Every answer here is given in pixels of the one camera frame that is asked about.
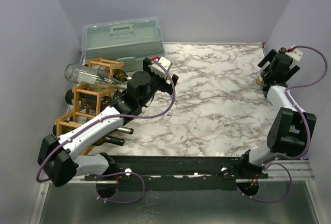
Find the brown label wine bottle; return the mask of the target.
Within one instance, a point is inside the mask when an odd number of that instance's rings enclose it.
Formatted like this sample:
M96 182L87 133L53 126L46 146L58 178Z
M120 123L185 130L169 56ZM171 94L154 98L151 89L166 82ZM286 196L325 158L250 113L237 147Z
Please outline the brown label wine bottle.
M92 65L92 68L105 72L106 74L110 73L110 67L108 66ZM121 82L126 82L128 80L131 80L132 77L127 75L122 69L114 69L113 78Z

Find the dark green wine bottle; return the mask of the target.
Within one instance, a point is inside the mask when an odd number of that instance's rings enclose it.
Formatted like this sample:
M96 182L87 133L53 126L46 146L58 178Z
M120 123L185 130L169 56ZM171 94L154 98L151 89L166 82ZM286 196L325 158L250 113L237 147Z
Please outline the dark green wine bottle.
M110 91L109 96L104 96L101 98L101 104L100 104L100 111L103 111L113 100L111 99L112 91ZM68 90L65 95L65 101L73 105L74 104L74 93L72 90ZM85 93L78 93L78 107L85 108L85 109L92 109L97 110L97 96L85 94Z

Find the clear glass bottle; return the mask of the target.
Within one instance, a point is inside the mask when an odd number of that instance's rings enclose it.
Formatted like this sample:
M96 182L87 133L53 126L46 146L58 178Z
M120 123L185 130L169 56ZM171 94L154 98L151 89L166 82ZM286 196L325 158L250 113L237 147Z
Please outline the clear glass bottle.
M69 64L64 72L69 82L94 88L126 89L127 83L121 82L105 72L79 64Z

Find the small dark cap bottle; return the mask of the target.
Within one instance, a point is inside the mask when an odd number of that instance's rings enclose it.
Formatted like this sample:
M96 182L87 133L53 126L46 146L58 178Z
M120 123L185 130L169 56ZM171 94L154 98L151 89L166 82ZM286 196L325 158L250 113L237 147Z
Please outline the small dark cap bottle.
M255 77L255 80L256 80L257 85L261 85L262 84L262 79L263 79L263 76L265 74L265 71L264 70L268 67L269 64L270 64L270 62L267 62L263 67L259 67L260 70L259 70L258 74Z

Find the green bottle silver neck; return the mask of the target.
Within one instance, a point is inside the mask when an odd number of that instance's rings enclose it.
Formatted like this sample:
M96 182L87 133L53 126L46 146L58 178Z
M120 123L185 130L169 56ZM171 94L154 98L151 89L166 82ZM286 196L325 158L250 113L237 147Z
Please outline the green bottle silver neck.
M120 91L119 89L116 89L116 90L112 91L111 99L115 99L115 98L119 97L121 94L122 94L122 91Z

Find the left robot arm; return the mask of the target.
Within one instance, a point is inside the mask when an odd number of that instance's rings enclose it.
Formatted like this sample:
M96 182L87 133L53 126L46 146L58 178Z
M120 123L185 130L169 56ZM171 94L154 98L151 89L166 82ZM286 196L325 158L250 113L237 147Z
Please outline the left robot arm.
M175 99L177 75L170 75L172 62L165 57L145 58L143 69L132 75L127 88L100 114L80 127L60 135L43 138L37 158L36 181L51 181L54 186L67 184L75 176L99 175L103 180L114 176L117 165L107 154L86 155L82 152L97 140L135 118L143 119L143 107L158 92Z

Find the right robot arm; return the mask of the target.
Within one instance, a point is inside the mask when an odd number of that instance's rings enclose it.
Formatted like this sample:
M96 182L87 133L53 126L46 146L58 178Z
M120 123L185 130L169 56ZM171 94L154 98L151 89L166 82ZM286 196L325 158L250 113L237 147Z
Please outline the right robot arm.
M240 158L238 173L250 178L277 159L300 159L308 150L317 118L294 100L287 81L299 71L303 57L298 47L271 50L258 64L255 80L263 95L278 111L267 134L266 143L246 151Z

